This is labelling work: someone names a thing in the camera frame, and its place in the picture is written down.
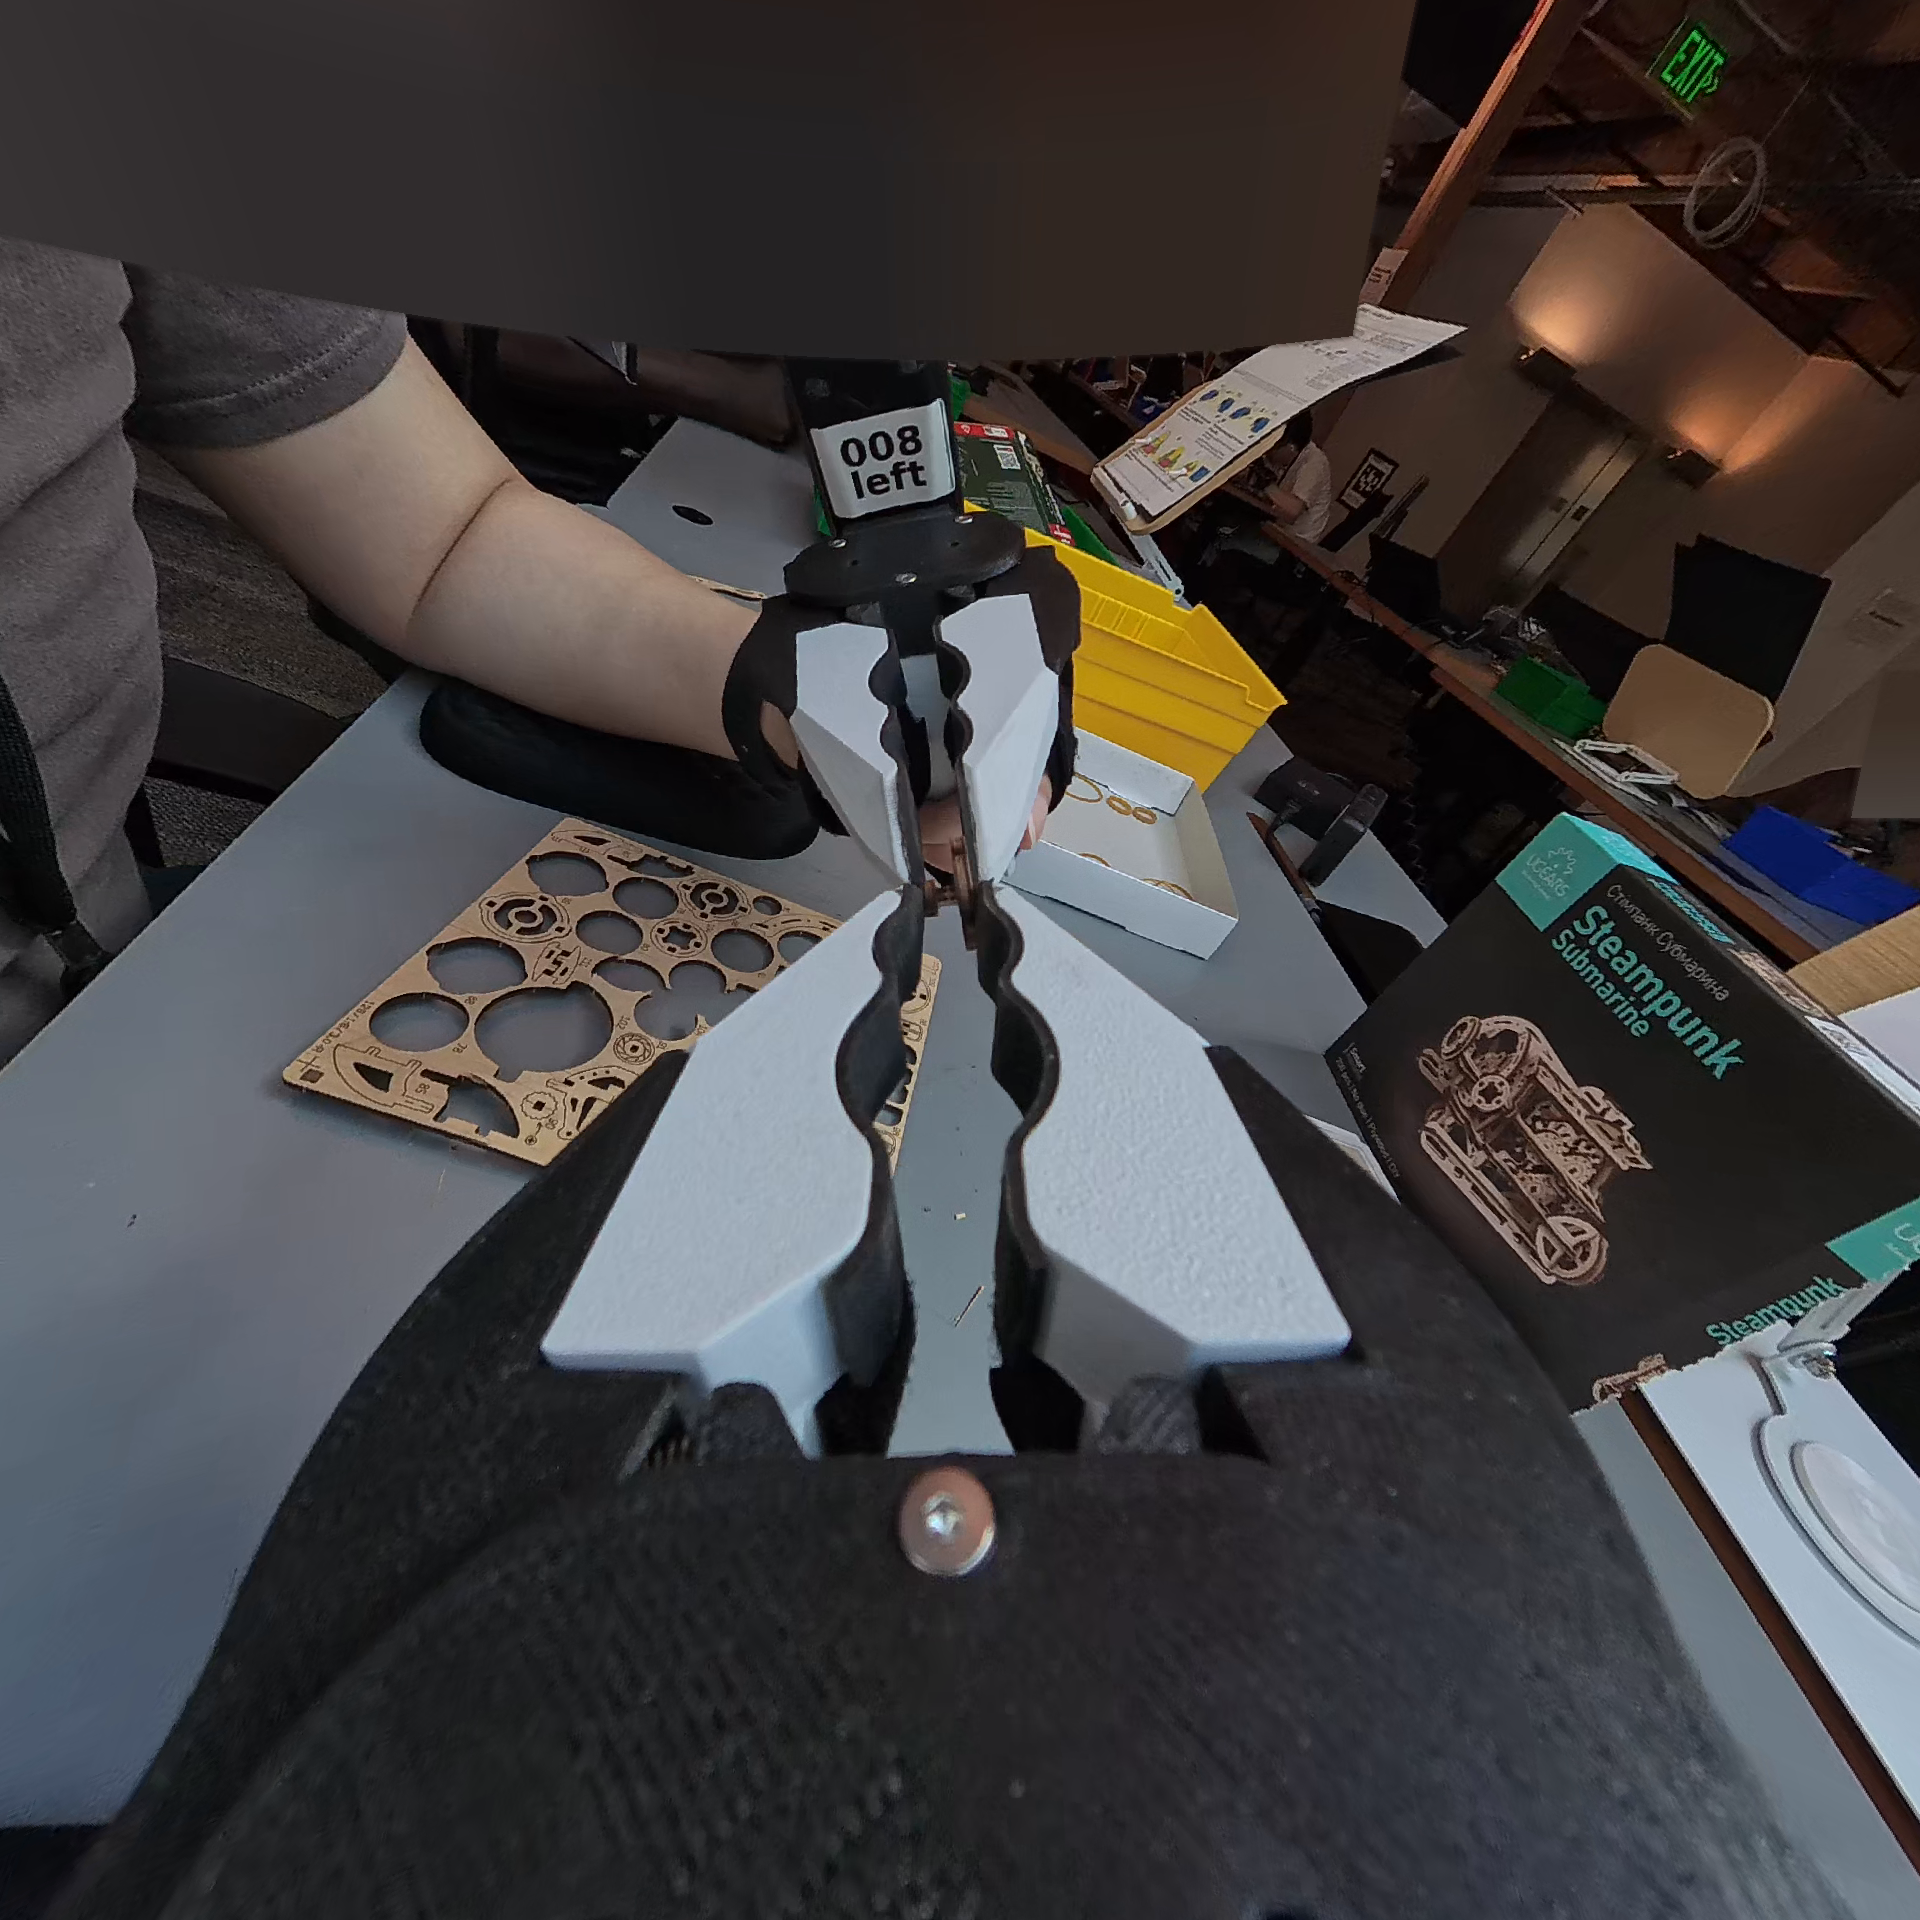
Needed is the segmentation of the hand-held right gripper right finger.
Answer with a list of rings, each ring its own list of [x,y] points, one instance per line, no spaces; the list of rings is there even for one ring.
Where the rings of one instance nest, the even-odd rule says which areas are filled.
[[[1019,1121],[990,1392],[1016,1451],[1074,1451],[1140,1381],[1341,1355],[1348,1318],[1246,1121],[1296,1111],[1005,884],[974,900],[990,1068]]]

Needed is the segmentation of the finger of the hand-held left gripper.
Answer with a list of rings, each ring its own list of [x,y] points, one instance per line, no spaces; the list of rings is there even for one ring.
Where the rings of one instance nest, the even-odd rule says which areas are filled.
[[[1044,837],[1062,780],[1060,673],[1023,593],[982,596],[942,619],[931,681],[931,875],[952,894],[1008,879]]]
[[[890,884],[923,889],[904,681],[885,628],[837,619],[796,634],[789,731],[824,805]]]

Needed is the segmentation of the small wooden gear part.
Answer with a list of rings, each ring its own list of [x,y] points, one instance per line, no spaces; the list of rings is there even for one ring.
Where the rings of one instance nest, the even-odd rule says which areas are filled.
[[[972,846],[959,829],[945,839],[922,840],[923,916],[931,920],[950,906],[970,953],[978,953],[982,889]]]

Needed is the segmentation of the person's left forearm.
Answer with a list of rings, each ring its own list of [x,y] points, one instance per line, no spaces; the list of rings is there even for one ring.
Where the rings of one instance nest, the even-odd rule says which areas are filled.
[[[590,731],[731,759],[722,696],[754,623],[514,479],[454,538],[392,653]]]

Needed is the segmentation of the black model kit box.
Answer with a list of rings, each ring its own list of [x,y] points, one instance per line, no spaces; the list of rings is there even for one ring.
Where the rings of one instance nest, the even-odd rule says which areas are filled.
[[[1328,1068],[1571,1413],[1915,1263],[1915,1086],[1570,814]]]

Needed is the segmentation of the laser-cut wooden parts sheet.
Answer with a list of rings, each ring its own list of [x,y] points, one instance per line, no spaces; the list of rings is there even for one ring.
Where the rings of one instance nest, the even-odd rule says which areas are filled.
[[[543,1167],[836,927],[563,820],[283,1082]]]

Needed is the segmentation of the person's left hand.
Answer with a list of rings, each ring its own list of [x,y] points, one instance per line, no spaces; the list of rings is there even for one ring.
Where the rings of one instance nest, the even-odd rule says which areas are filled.
[[[789,719],[783,716],[771,702],[760,705],[760,732],[763,744],[773,752],[773,756],[780,759],[781,767],[789,773],[796,773],[801,764],[798,739]],[[1022,851],[1027,851],[1044,837],[1049,805],[1052,780],[1044,775],[1037,780],[1027,820],[1022,831]],[[942,884],[955,883],[957,864],[965,853],[957,797],[948,794],[943,798],[930,798],[920,806],[918,822],[923,868]]]

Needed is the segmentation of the green cardboard box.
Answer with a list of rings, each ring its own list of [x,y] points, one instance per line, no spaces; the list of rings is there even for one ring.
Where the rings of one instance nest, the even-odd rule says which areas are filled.
[[[968,506],[1016,522],[1060,547],[1080,545],[1023,433],[959,418],[952,435]]]

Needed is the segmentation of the yellow plastic bin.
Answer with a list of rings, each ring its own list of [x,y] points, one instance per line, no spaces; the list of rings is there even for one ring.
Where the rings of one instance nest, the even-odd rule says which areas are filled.
[[[1282,692],[1209,608],[1107,561],[1027,531],[1077,587],[1071,719],[1207,790],[1284,705]]]

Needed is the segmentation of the white cardboard tray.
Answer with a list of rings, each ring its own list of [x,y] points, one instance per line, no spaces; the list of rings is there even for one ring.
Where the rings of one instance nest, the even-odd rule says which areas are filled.
[[[1159,812],[1155,826],[1109,814],[1103,794]],[[1075,737],[1070,786],[1044,837],[1008,875],[1164,948],[1209,959],[1237,924],[1235,894],[1201,788],[1183,773],[1091,732]]]

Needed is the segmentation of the black round desk device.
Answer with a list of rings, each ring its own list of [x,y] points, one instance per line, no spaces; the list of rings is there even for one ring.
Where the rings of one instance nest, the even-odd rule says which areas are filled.
[[[1376,826],[1388,793],[1371,782],[1344,780],[1291,756],[1260,780],[1253,803],[1267,814],[1261,831],[1267,849],[1300,889],[1312,891],[1330,879]],[[1272,840],[1280,829],[1291,829],[1312,840],[1303,863],[1287,866],[1290,856],[1284,856]]]

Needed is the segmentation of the instruction poster board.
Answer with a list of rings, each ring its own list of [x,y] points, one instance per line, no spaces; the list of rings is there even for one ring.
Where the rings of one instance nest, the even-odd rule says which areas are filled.
[[[1348,389],[1442,367],[1463,332],[1363,302],[1345,336],[1261,349],[1203,380],[1102,459],[1091,485],[1128,531],[1151,535],[1276,452],[1285,420]]]
[[[1838,1359],[1888,1281],[1576,1416],[1707,1694],[1862,1911],[1915,1916],[1915,1470]]]

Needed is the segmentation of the grey fabric office chair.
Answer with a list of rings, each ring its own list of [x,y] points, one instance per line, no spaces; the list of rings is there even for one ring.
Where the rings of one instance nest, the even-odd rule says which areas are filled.
[[[162,700],[127,831],[148,868],[212,863],[385,691],[385,657],[308,596],[156,452],[135,450]]]

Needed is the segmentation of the beige chair back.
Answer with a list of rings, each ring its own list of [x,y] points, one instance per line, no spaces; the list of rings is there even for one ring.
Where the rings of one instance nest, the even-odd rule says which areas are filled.
[[[1599,721],[1599,737],[1668,767],[1682,793],[1717,801],[1774,728],[1763,695],[1662,643],[1640,648]]]

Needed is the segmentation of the blue plastic bin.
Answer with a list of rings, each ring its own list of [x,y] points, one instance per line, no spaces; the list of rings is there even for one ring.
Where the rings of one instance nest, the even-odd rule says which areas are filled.
[[[1833,832],[1772,806],[1757,806],[1722,851],[1792,898],[1850,924],[1878,927],[1918,906],[1914,887],[1864,866]]]

